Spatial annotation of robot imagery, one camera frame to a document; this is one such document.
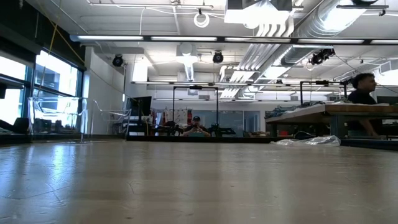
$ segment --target person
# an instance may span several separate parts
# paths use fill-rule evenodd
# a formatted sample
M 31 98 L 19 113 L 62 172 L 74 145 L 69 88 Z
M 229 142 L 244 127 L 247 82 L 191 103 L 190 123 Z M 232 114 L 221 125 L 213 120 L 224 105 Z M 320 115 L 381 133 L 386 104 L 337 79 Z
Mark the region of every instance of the person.
M 207 131 L 207 129 L 200 125 L 200 117 L 195 116 L 192 119 L 192 125 L 185 128 L 184 133 L 182 136 L 192 136 L 194 133 L 202 133 L 205 137 L 210 137 L 211 135 Z
M 357 75 L 353 80 L 353 86 L 356 89 L 349 96 L 348 100 L 353 103 L 364 105 L 375 105 L 376 101 L 371 97 L 370 93 L 376 89 L 376 81 L 372 73 L 362 73 Z M 363 119 L 360 121 L 347 122 L 348 136 L 370 136 L 380 139 L 378 132 L 382 129 L 382 120 L 380 119 Z

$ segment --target black equipment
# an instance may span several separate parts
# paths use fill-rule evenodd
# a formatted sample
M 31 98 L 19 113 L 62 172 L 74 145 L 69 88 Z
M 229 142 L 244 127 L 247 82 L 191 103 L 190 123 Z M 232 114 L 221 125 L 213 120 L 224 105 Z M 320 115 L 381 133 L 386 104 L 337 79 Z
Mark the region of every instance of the black equipment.
M 126 109 L 131 109 L 131 116 L 149 116 L 151 102 L 151 96 L 130 98 Z
M 232 128 L 221 128 L 219 124 L 212 124 L 208 129 L 210 135 L 215 134 L 216 137 L 223 137 L 223 135 L 227 134 L 236 134 L 236 132 Z
M 214 63 L 221 63 L 224 61 L 224 56 L 221 52 L 217 51 L 214 53 L 213 62 Z
M 114 56 L 114 59 L 113 59 L 113 61 L 112 61 L 112 64 L 113 64 L 115 67 L 122 67 L 123 63 L 124 63 L 123 55 L 117 54 L 117 55 Z
M 311 64 L 320 65 L 323 62 L 326 62 L 329 57 L 334 56 L 336 54 L 334 49 L 323 49 L 320 52 L 315 52 L 312 55 Z

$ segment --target plastic bag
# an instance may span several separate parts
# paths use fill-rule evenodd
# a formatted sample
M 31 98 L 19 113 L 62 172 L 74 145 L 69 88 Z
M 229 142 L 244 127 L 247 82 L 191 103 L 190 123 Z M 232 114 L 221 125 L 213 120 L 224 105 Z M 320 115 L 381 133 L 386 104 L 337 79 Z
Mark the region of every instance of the plastic bag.
M 313 146 L 331 146 L 331 147 L 337 147 L 340 146 L 341 141 L 338 137 L 336 136 L 327 136 L 327 137 L 316 137 L 316 138 L 311 138 L 307 140 L 297 140 L 297 139 L 284 139 L 275 142 L 274 144 L 280 145 L 280 146 L 307 146 L 307 145 L 313 145 Z

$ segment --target hanging wire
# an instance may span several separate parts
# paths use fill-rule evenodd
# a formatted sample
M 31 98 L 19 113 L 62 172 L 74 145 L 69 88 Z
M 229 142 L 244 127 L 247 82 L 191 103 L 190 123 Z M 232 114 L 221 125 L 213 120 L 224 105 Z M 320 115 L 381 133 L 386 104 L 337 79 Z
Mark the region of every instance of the hanging wire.
M 343 60 L 343 59 L 340 58 L 339 56 L 337 56 L 337 55 L 335 55 L 335 56 L 336 56 L 338 59 L 340 59 L 342 62 L 344 62 L 346 65 L 350 66 L 350 67 L 351 67 L 353 70 L 355 70 L 356 72 L 361 73 L 358 69 L 352 67 L 348 62 L 346 62 L 345 60 Z M 385 88 L 385 89 L 387 89 L 387 90 L 390 90 L 391 92 L 394 92 L 394 93 L 397 93 L 397 94 L 398 94 L 397 91 L 391 90 L 390 88 L 388 88 L 388 87 L 386 87 L 386 86 L 384 86 L 384 85 L 379 84 L 379 86 L 381 86 L 381 87 L 383 87 L 383 88 Z

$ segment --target metal frame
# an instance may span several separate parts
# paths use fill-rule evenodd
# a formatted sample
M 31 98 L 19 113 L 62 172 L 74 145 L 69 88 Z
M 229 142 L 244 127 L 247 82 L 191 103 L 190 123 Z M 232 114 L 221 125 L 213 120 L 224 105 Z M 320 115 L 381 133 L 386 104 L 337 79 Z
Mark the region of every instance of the metal frame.
M 197 89 L 212 89 L 216 90 L 216 124 L 218 124 L 218 87 L 205 87 L 205 86 L 195 86 Z M 182 86 L 173 86 L 173 122 L 174 122 L 174 107 L 175 107 L 175 89 L 177 88 L 184 88 Z
M 343 83 L 343 82 L 327 82 L 327 84 L 323 84 L 323 81 L 301 81 L 300 82 L 300 101 L 301 101 L 301 105 L 304 104 L 304 100 L 303 100 L 303 84 L 304 83 L 308 83 L 308 84 L 315 84 L 315 85 L 325 85 L 325 87 L 329 87 L 330 84 L 339 84 L 339 85 L 335 85 L 335 86 L 331 86 L 331 87 L 341 87 L 343 86 L 344 88 L 344 97 L 347 98 L 347 83 Z

